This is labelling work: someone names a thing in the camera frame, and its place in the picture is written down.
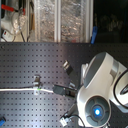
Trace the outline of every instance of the white cable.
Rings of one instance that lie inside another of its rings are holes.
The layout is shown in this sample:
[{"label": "white cable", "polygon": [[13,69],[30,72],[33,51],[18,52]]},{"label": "white cable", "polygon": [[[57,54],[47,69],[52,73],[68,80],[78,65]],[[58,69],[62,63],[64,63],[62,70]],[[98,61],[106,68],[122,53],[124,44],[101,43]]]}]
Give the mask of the white cable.
[{"label": "white cable", "polygon": [[0,92],[8,92],[8,91],[34,91],[34,90],[39,90],[39,91],[44,91],[48,93],[53,93],[53,91],[47,90],[47,89],[37,89],[37,88],[21,88],[21,89],[0,89]]}]

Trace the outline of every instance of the cable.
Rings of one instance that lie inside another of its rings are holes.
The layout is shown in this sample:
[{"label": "cable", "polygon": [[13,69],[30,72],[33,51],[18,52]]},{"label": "cable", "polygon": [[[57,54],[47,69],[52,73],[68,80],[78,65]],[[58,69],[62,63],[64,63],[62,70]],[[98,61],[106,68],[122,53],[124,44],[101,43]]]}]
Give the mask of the cable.
[{"label": "cable", "polygon": [[5,40],[3,37],[1,37],[1,39],[3,39],[5,42],[8,42],[7,40]]},{"label": "cable", "polygon": [[22,31],[21,31],[21,36],[22,36],[22,39],[23,39],[23,41],[25,42],[25,39],[24,39],[24,36],[23,36],[23,33],[22,33]]},{"label": "cable", "polygon": [[79,117],[78,115],[72,115],[72,116],[70,116],[69,118],[71,119],[71,118],[73,118],[73,117],[77,117],[78,119],[80,119],[81,122],[82,122],[82,124],[83,124],[83,126],[84,126],[84,128],[86,128],[86,127],[85,127],[85,124],[84,124],[84,122],[83,122],[83,120],[81,119],[81,117]]},{"label": "cable", "polygon": [[34,91],[34,90],[38,90],[38,91],[44,91],[44,92],[48,92],[48,93],[53,93],[53,91],[47,90],[47,89],[40,89],[40,88],[15,88],[15,89],[0,89],[0,92],[8,92],[8,91]]},{"label": "cable", "polygon": [[126,69],[126,70],[118,77],[118,79],[116,80],[116,82],[115,82],[115,84],[114,84],[114,88],[113,88],[113,94],[114,94],[115,99],[116,99],[117,102],[118,102],[122,107],[124,107],[125,109],[128,109],[128,107],[125,106],[125,105],[123,105],[123,104],[118,100],[118,98],[117,98],[117,96],[116,96],[116,93],[115,93],[115,90],[116,90],[116,86],[117,86],[118,82],[120,81],[120,79],[121,79],[127,72],[128,72],[128,69]]},{"label": "cable", "polygon": [[16,36],[14,36],[14,39],[13,39],[13,41],[12,41],[12,42],[14,42],[14,41],[15,41],[15,39],[16,39]]}]

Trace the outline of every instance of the pegboard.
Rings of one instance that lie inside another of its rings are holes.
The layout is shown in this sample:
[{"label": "pegboard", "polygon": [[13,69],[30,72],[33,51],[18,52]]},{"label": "pegboard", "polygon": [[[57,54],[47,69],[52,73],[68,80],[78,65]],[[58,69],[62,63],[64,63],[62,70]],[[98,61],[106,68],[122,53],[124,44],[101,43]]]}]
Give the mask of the pegboard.
[{"label": "pegboard", "polygon": [[[80,75],[81,64],[104,51],[128,67],[127,44],[0,43],[0,87],[33,86],[34,75],[41,76],[45,89],[52,90],[53,84],[68,86],[70,79],[62,68],[65,60]],[[0,92],[0,117],[7,119],[3,128],[62,128],[59,119],[75,101],[46,92],[39,96],[33,93]],[[125,128],[128,114],[111,105],[111,128]],[[66,128],[76,126],[74,120]]]}]

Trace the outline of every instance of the white robot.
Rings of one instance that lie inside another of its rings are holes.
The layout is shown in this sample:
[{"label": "white robot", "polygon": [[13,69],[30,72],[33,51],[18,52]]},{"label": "white robot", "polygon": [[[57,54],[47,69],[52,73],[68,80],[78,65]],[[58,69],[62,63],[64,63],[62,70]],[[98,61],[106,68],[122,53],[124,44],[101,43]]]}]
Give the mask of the white robot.
[{"label": "white robot", "polygon": [[128,112],[128,70],[108,53],[96,55],[82,65],[77,94],[79,117],[86,127],[103,127],[111,116],[111,100],[123,113]]}]

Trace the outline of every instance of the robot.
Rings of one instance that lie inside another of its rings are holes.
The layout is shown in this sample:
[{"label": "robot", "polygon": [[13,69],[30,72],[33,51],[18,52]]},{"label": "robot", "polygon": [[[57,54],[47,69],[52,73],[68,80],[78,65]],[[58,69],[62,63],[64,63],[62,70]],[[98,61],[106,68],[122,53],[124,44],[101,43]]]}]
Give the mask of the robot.
[{"label": "robot", "polygon": [[81,82],[76,81],[73,68],[66,61],[64,69],[74,83],[70,88],[54,86],[53,91],[61,90],[60,95],[76,98],[76,104],[61,117],[66,126],[75,109],[78,111],[78,124],[84,127],[104,127],[111,116],[110,100],[123,112],[128,112],[128,69],[106,52],[96,55],[90,64],[81,68]]}]

